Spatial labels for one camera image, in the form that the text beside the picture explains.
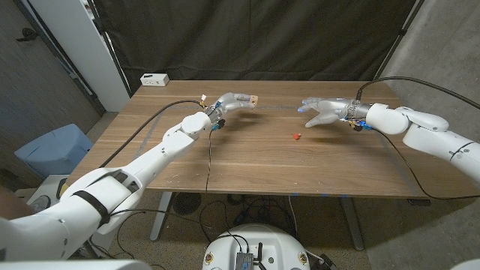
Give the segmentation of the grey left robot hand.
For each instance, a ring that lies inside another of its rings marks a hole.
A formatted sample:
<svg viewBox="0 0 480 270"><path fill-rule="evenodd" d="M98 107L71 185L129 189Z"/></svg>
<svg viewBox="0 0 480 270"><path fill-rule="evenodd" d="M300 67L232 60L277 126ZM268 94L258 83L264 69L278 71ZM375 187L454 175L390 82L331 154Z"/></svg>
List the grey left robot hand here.
<svg viewBox="0 0 480 270"><path fill-rule="evenodd" d="M256 95L228 92L220 96L214 104L209 106L205 113L211 119L211 122L215 122L223 119L226 114L234 110L253 109L257 103L258 97Z"/></svg>

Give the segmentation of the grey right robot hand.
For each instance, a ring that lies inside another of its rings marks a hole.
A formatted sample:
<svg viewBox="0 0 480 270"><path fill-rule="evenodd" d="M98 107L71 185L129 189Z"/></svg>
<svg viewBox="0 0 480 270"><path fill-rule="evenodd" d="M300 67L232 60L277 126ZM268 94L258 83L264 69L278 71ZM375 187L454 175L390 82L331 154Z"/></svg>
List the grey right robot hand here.
<svg viewBox="0 0 480 270"><path fill-rule="evenodd" d="M316 125L327 125L343 119L347 115L347 109L351 105L351 99L345 98L320 98L309 97L304 99L302 105L298 108L301 113L308 110L315 110L318 115L305 124L306 128Z"/></svg>

